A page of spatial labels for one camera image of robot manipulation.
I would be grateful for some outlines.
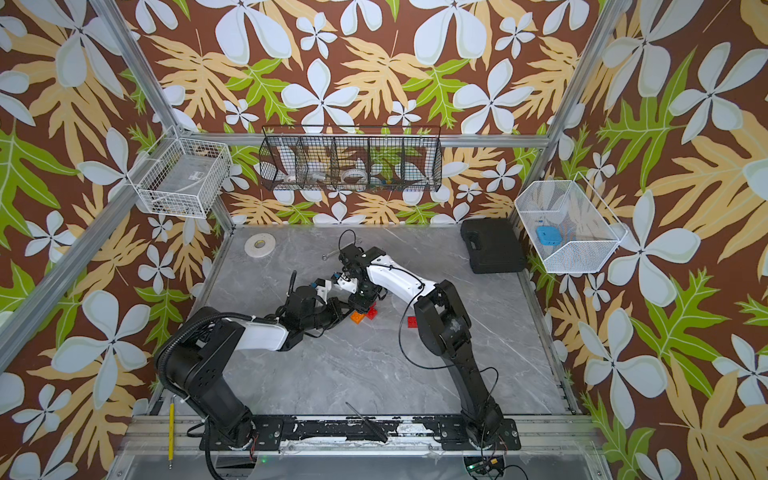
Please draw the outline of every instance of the table surface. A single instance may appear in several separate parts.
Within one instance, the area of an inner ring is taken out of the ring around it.
[[[292,270],[296,285],[340,271],[336,254],[341,227],[241,227],[235,231],[207,305],[219,311],[263,316],[285,302]],[[264,258],[245,254],[246,240],[270,233],[275,250]],[[472,319],[472,345],[482,369],[499,371],[493,391],[505,414],[566,413],[544,347],[515,273],[476,275],[458,227],[356,227],[360,246],[379,247],[403,267],[435,282],[452,282]],[[345,243],[352,241],[347,233]],[[334,287],[331,295],[348,296]],[[289,352],[235,352],[224,372],[232,390],[257,414],[337,415],[446,414],[460,401],[446,369],[424,370],[403,358],[397,340],[406,301],[388,295],[374,320],[345,319],[318,338],[305,337]],[[443,365],[422,344],[416,329],[402,330],[415,362]],[[483,374],[490,387],[495,374]]]

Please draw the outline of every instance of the blue box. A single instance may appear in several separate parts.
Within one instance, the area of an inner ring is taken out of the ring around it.
[[[549,247],[556,247],[563,243],[563,236],[560,235],[560,231],[555,227],[536,227],[536,236],[542,245]]]

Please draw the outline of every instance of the wall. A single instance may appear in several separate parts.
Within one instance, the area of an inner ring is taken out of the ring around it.
[[[0,2],[0,15],[7,323],[160,128],[85,0]],[[213,221],[131,211],[0,375],[0,478],[104,477],[151,395],[151,354],[189,313],[219,236]]]
[[[177,117],[192,130],[414,124],[431,126],[432,134],[438,126],[443,134],[543,134],[601,3],[483,0],[459,2],[458,10],[451,2],[438,6],[422,0],[119,5],[141,35],[139,45]],[[458,22],[464,27],[457,44]],[[231,192],[224,196],[227,208],[241,223],[452,223],[473,215],[500,217],[511,210],[534,156],[517,149],[448,149],[444,187],[432,195],[274,193],[260,186],[257,151],[233,149],[237,165],[225,184]],[[498,177],[506,177],[501,186]]]
[[[631,229],[599,274],[531,255],[615,478],[766,477],[767,26],[757,0],[634,5],[548,171]]]

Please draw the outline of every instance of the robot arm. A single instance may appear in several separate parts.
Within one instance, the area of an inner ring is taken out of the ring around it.
[[[349,305],[361,313],[379,298],[382,288],[409,305],[419,298],[414,304],[419,337],[451,373],[469,438],[478,446],[492,443],[503,415],[480,376],[469,333],[472,321],[453,284],[421,278],[377,247],[363,251],[353,243],[341,249],[339,260],[343,275],[338,284],[349,291]]]
[[[341,249],[339,260],[343,273],[336,281],[349,291],[347,302],[327,296],[327,280],[318,279],[294,290],[294,272],[285,304],[272,315],[259,318],[200,309],[157,354],[155,368],[163,386],[186,398],[202,418],[209,419],[225,444],[242,447],[251,438],[253,414],[223,380],[232,353],[237,349],[290,350],[304,335],[315,336],[308,330],[322,334],[354,310],[367,313],[387,289],[409,304],[415,301],[419,337],[443,360],[445,367],[438,368],[451,373],[468,437],[478,447],[491,445],[502,412],[475,362],[469,332],[472,322],[453,284],[421,278],[377,247],[363,250],[349,245]]]

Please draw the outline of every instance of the white tape roll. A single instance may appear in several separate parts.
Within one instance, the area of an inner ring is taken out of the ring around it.
[[[266,257],[275,250],[275,237],[268,233],[257,233],[245,241],[245,253],[249,257]]]

